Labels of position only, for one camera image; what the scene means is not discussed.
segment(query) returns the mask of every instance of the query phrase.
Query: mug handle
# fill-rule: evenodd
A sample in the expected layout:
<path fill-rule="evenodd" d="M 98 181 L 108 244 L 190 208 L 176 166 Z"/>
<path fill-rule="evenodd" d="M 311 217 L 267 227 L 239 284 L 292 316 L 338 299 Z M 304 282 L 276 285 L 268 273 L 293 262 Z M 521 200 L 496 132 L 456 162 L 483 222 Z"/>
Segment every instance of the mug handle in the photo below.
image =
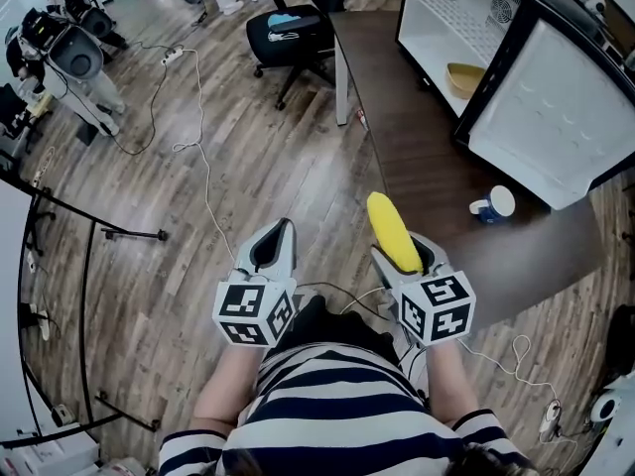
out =
<path fill-rule="evenodd" d="M 488 206 L 489 206 L 489 202 L 487 202 L 485 199 L 480 199 L 478 201 L 472 202 L 469 205 L 469 212 L 472 215 L 478 215 L 480 210 L 482 210 L 483 208 L 487 208 Z"/>

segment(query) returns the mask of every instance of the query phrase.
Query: blue cloth on chair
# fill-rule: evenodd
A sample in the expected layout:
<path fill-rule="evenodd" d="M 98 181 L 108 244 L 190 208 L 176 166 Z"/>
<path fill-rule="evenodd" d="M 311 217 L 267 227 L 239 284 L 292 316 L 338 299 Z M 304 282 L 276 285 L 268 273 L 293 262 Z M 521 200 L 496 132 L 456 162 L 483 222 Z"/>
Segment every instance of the blue cloth on chair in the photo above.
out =
<path fill-rule="evenodd" d="M 267 20 L 267 25 L 269 25 L 269 28 L 271 28 L 274 25 L 280 25 L 281 23 L 287 23 L 288 21 L 296 21 L 299 19 L 300 16 L 291 16 L 289 14 L 272 14 Z"/>

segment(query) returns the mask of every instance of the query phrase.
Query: dark tabletop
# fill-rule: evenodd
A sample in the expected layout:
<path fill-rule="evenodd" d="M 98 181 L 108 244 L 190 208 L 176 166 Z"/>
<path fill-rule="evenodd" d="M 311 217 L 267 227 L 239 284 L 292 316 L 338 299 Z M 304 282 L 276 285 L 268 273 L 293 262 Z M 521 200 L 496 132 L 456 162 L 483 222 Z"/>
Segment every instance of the dark tabletop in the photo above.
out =
<path fill-rule="evenodd" d="M 450 137 L 455 117 L 420 87 L 395 42 L 398 13 L 331 15 L 375 145 L 386 191 L 409 230 L 442 245 L 476 293 L 474 328 L 510 318 L 602 264 L 587 198 L 549 207 Z M 511 220 L 486 225 L 468 206 L 502 184 Z"/>

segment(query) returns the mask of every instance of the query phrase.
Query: chair seat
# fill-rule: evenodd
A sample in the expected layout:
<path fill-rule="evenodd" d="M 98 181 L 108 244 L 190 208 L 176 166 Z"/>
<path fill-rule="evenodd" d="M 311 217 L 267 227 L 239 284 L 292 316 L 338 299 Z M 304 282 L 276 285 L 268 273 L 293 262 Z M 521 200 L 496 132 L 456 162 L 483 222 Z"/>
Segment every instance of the chair seat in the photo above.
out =
<path fill-rule="evenodd" d="M 304 34 L 300 39 L 269 41 L 269 18 L 275 14 L 288 14 L 306 18 L 318 16 L 320 28 L 310 36 Z M 327 17 L 312 5 L 298 5 L 284 10 L 261 14 L 247 22 L 247 38 L 256 58 L 265 66 L 279 67 L 294 65 L 300 55 L 314 55 L 317 52 L 331 50 L 334 47 L 332 26 Z"/>

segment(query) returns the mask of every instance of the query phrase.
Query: white cube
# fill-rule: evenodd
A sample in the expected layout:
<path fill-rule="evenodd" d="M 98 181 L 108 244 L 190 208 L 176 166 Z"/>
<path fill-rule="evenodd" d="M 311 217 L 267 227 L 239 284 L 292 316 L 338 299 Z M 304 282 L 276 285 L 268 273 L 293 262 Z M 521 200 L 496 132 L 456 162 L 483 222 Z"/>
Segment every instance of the white cube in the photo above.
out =
<path fill-rule="evenodd" d="M 296 281 L 221 282 L 212 318 L 230 344 L 275 347 L 298 313 Z"/>
<path fill-rule="evenodd" d="M 424 345 L 469 332 L 476 296 L 464 272 L 403 284 L 398 296 L 399 321 Z"/>

